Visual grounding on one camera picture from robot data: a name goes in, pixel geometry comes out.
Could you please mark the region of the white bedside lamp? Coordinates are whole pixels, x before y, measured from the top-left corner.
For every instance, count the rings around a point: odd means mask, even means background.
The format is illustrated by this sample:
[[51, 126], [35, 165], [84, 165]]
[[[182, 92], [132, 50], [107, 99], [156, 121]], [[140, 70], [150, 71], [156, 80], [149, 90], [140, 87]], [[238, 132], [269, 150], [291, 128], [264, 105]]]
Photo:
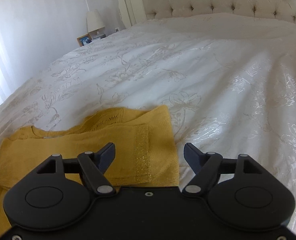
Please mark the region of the white bedside lamp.
[[98, 33], [99, 30], [105, 28], [104, 21], [98, 10], [89, 11], [86, 15], [87, 30], [89, 34]]

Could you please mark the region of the white floral bedspread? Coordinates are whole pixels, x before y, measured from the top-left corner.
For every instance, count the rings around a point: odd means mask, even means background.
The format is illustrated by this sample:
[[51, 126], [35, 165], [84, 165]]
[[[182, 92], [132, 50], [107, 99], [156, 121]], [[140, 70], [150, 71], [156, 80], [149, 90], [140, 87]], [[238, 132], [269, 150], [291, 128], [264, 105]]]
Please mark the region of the white floral bedspread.
[[[296, 200], [296, 24], [233, 14], [149, 20], [69, 52], [0, 105], [3, 199], [52, 154], [115, 144], [115, 186], [185, 187], [188, 142], [246, 154]], [[296, 234], [296, 207], [288, 224]]]

